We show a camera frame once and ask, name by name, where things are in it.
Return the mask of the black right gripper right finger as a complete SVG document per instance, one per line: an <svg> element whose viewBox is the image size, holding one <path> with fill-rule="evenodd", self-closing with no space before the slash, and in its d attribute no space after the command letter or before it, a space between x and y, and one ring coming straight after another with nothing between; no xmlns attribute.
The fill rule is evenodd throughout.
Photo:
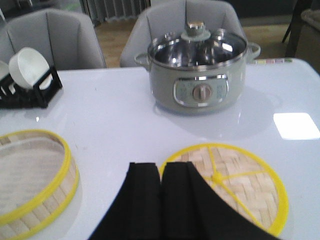
<svg viewBox="0 0 320 240"><path fill-rule="evenodd" d="M167 163L161 191L164 240L275 239L218 196L191 162Z"/></svg>

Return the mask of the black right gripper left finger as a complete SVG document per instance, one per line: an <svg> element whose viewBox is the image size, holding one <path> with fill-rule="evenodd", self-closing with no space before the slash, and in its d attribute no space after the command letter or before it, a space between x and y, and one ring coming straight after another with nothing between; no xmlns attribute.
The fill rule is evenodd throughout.
<svg viewBox="0 0 320 240"><path fill-rule="evenodd" d="M117 196L90 240L159 240L161 183L155 163L129 164Z"/></svg>

